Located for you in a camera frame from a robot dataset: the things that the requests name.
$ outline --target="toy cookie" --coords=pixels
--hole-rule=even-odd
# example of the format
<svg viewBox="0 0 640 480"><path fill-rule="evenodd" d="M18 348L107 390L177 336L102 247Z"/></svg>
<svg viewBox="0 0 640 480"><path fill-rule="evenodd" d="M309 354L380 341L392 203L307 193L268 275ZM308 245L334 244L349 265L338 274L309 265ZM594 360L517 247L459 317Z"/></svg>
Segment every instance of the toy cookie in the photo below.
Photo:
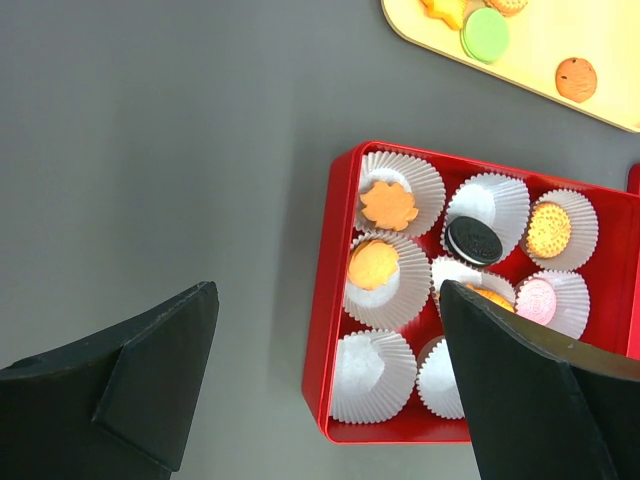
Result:
<svg viewBox="0 0 640 480"><path fill-rule="evenodd" d="M526 7L529 0L485 0L484 3L488 7L495 8L505 17L510 17Z"/></svg>
<svg viewBox="0 0 640 480"><path fill-rule="evenodd" d="M446 229L458 217L471 217L498 237L502 261L520 243L531 214L531 198L526 184L517 178L481 173L465 180L451 197L445 211L440 244L454 253L446 242Z"/></svg>
<svg viewBox="0 0 640 480"><path fill-rule="evenodd" d="M540 325L547 325L556 313L556 293L544 280L525 282L518 292L516 313Z"/></svg>
<svg viewBox="0 0 640 480"><path fill-rule="evenodd" d="M569 244L571 222L562 207L541 203L533 209L527 232L527 247L541 258L553 258Z"/></svg>
<svg viewBox="0 0 640 480"><path fill-rule="evenodd" d="M460 40L467 55L483 63L493 63L507 51L509 27L496 10L480 8L469 15Z"/></svg>
<svg viewBox="0 0 640 480"><path fill-rule="evenodd" d="M376 182L382 182L391 187L394 183L399 183L404 187L405 193L410 192L405 195L398 186L393 187L397 190L391 189L394 196L392 202L398 202L398 199L395 198L397 193L409 199L407 206L404 207L404 212L399 212L402 221L402 225L399 227L403 226L405 221L408 224L406 228L398 232L405 237L420 237L431 230L445 206L446 190L442 177L435 167L424 158L383 150L369 152L362 156L359 177L359 206L353 226L362 232L376 230L376 222L365 216L362 211L365 205L360 200L361 195L366 195L373 190Z"/></svg>
<svg viewBox="0 0 640 480"><path fill-rule="evenodd" d="M556 70L556 88L560 95L577 103L590 99L598 88L593 65L584 58L567 58Z"/></svg>
<svg viewBox="0 0 640 480"><path fill-rule="evenodd" d="M360 200L365 205L362 214L374 222L376 228L399 232L418 216L413 195L405 192L399 183L375 182L371 190L360 195Z"/></svg>
<svg viewBox="0 0 640 480"><path fill-rule="evenodd" d="M500 305L505 310L508 310L509 312L513 312L514 311L513 310L513 306L507 301L507 299L504 298L501 295L498 295L496 292L492 292L491 290L487 290L487 289L484 289L484 288L474 287L470 283L467 283L466 286L467 286L467 288L470 288L471 290L476 292L478 295L482 295L487 300L492 301L496 305Z"/></svg>
<svg viewBox="0 0 640 480"><path fill-rule="evenodd" d="M543 231L539 225L533 229L533 221L541 218L544 226L548 220L542 216L538 207L545 207L552 215L551 225L544 227L546 238L554 237L551 248L540 239ZM520 246L529 258L543 270L567 272L582 267L593 255L598 243L598 215L589 199L582 193L566 189L551 190L542 195L530 207L527 231L521 239Z"/></svg>
<svg viewBox="0 0 640 480"><path fill-rule="evenodd" d="M457 217L445 230L445 245L467 262L486 267L502 256L500 239L484 223L471 217Z"/></svg>
<svg viewBox="0 0 640 480"><path fill-rule="evenodd" d="M427 14L432 18L441 18L449 27L460 30L464 23L464 11L468 0L422 0L427 6Z"/></svg>
<svg viewBox="0 0 640 480"><path fill-rule="evenodd" d="M382 240L362 242L351 253L347 278L364 290L385 285L398 270L398 252Z"/></svg>

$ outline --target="black chocolate sandwich cookie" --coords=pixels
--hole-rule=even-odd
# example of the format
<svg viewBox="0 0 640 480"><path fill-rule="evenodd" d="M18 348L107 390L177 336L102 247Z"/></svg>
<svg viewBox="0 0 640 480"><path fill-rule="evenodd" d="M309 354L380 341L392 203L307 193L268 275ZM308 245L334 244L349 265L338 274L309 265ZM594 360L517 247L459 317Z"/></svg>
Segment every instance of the black chocolate sandwich cookie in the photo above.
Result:
<svg viewBox="0 0 640 480"><path fill-rule="evenodd" d="M498 235L479 220L457 217L444 232L447 248L473 265L486 267L502 256Z"/></svg>

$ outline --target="orange flower-shaped cookie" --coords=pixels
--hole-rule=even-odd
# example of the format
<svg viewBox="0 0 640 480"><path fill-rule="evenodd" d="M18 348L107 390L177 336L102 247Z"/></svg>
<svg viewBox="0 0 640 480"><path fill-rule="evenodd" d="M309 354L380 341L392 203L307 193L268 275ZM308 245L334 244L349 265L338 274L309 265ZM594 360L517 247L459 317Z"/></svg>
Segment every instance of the orange flower-shaped cookie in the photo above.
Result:
<svg viewBox="0 0 640 480"><path fill-rule="evenodd" d="M375 182L371 190L360 195L360 200L365 205L362 214L374 222L376 228L400 232L418 216L413 195L405 192L399 183Z"/></svg>
<svg viewBox="0 0 640 480"><path fill-rule="evenodd" d="M347 278L364 290L386 285L398 270L398 252L382 240L363 242L351 253Z"/></svg>

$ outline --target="pink cookie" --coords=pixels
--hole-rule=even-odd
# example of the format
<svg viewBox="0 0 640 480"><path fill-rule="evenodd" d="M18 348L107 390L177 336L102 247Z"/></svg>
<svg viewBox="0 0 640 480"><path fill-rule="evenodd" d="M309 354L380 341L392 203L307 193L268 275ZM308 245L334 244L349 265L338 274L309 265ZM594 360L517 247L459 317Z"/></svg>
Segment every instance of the pink cookie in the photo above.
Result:
<svg viewBox="0 0 640 480"><path fill-rule="evenodd" d="M544 280L526 282L518 292L516 313L532 322L546 325L556 313L556 293Z"/></svg>

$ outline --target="green cookie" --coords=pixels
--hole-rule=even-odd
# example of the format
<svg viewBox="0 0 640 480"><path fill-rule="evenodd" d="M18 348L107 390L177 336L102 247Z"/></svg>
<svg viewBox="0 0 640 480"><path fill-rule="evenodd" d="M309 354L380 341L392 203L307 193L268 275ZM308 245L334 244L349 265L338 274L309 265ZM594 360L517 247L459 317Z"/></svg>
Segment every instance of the green cookie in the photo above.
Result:
<svg viewBox="0 0 640 480"><path fill-rule="evenodd" d="M493 8L480 8L467 18L461 41L467 55L484 63L493 63L509 46L507 21Z"/></svg>

